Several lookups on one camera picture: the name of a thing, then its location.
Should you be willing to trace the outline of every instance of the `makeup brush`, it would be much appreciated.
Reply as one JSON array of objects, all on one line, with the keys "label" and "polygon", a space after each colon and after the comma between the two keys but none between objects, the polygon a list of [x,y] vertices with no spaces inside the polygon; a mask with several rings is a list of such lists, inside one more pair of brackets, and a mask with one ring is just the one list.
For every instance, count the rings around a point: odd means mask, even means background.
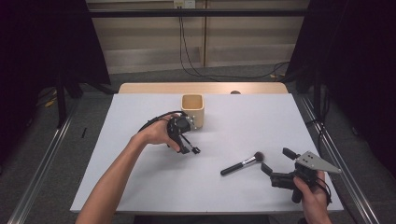
[{"label": "makeup brush", "polygon": [[221,175],[227,175],[230,172],[233,172],[233,171],[236,171],[238,169],[241,169],[244,166],[247,166],[247,165],[249,165],[249,164],[251,164],[251,163],[253,163],[255,161],[264,161],[264,154],[262,154],[261,152],[256,152],[253,157],[250,157],[249,159],[247,159],[245,161],[241,161],[241,162],[235,164],[234,166],[231,166],[231,167],[229,167],[229,168],[227,168],[225,170],[222,170],[220,172],[220,174]]}]

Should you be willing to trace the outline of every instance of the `hand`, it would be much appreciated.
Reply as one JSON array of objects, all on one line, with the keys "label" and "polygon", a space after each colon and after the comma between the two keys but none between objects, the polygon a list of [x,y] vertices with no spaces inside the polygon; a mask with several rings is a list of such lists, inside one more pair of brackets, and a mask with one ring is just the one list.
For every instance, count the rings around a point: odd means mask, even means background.
[{"label": "hand", "polygon": [[142,137],[147,144],[159,145],[165,143],[175,151],[179,152],[179,145],[169,137],[168,131],[166,131],[168,120],[172,117],[179,117],[179,115],[172,114],[164,116],[141,132],[137,133],[136,136]]},{"label": "hand", "polygon": [[[324,181],[324,172],[318,171],[318,178]],[[327,212],[327,197],[323,189],[319,187],[309,188],[305,182],[299,178],[293,178],[296,187],[303,193],[302,204],[304,216],[309,224],[331,223]]]}]

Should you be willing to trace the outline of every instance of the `fingers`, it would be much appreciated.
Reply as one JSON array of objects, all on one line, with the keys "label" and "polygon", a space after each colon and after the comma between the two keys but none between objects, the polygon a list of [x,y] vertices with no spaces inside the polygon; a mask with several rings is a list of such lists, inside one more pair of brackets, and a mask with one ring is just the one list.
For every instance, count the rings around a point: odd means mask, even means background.
[{"label": "fingers", "polygon": [[304,199],[306,201],[314,199],[314,195],[312,194],[311,189],[305,184],[305,182],[301,178],[295,176],[293,178],[293,182],[296,185],[297,189],[299,189],[303,193]]},{"label": "fingers", "polygon": [[170,114],[170,115],[166,115],[166,116],[163,116],[163,117],[161,117],[161,119],[167,119],[167,120],[169,120],[170,118],[178,118],[178,117],[180,117],[180,115],[179,114]]},{"label": "fingers", "polygon": [[176,152],[180,151],[180,146],[171,138],[169,138],[169,140],[166,142],[166,144],[171,147],[172,149],[174,149]]},{"label": "fingers", "polygon": [[325,175],[324,175],[324,172],[323,171],[318,171],[318,173],[317,173],[317,175],[318,175],[318,178],[319,179],[321,179],[321,180],[317,180],[317,182],[323,187],[323,188],[326,188],[326,184],[325,184]]}]

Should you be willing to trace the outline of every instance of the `metal rail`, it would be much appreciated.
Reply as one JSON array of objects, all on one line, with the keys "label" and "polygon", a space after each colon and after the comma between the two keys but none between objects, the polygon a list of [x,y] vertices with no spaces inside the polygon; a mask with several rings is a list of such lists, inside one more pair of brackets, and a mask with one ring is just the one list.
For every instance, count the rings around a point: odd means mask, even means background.
[{"label": "metal rail", "polygon": [[58,148],[60,147],[62,141],[64,140],[64,136],[67,132],[67,129],[70,125],[71,118],[76,113],[78,107],[79,99],[74,101],[71,106],[70,114],[66,118],[63,126],[55,132],[55,135],[52,138],[52,141],[49,144],[46,154],[44,155],[43,160],[38,165],[37,170],[35,171],[35,175],[29,183],[26,191],[23,193],[20,201],[17,204],[17,207],[14,209],[14,212],[11,215],[11,218],[8,221],[8,224],[22,224],[26,220],[30,209],[35,201],[35,197],[41,189],[43,181],[50,169],[52,161],[56,155]]},{"label": "metal rail", "polygon": [[[309,117],[314,120],[316,116],[313,111],[311,101],[306,96],[302,97],[302,101]],[[320,132],[320,126],[321,125],[319,123],[315,122],[315,128],[318,133]],[[358,207],[359,212],[361,213],[361,217],[364,219],[364,222],[369,224],[380,223],[375,215],[372,206],[370,205],[364,193],[361,191],[361,188],[359,187],[352,173],[350,173],[349,169],[347,168],[346,163],[344,162],[341,154],[335,146],[334,141],[330,137],[325,127],[323,127],[321,139],[323,145],[329,152],[329,155],[332,158],[334,164],[343,170],[343,173],[341,173],[341,178],[343,179],[344,184],[346,185],[346,189],[352,197],[352,200]]]},{"label": "metal rail", "polygon": [[89,9],[89,11],[37,11],[45,16],[89,18],[138,17],[324,17],[334,15],[331,9],[265,8],[265,9]]}]

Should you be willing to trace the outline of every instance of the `black curtain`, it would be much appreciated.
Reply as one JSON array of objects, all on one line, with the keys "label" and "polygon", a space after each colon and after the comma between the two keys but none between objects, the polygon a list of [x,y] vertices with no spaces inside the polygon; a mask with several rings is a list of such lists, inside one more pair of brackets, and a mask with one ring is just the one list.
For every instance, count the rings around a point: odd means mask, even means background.
[{"label": "black curtain", "polygon": [[396,3],[350,0],[323,69],[325,84],[396,176]]},{"label": "black curtain", "polygon": [[296,80],[298,92],[307,92],[314,84],[331,48],[347,0],[311,0],[310,11],[322,15],[305,16],[291,55],[284,81]]},{"label": "black curtain", "polygon": [[81,80],[110,84],[84,0],[0,1],[0,162],[35,112],[38,93]]}]

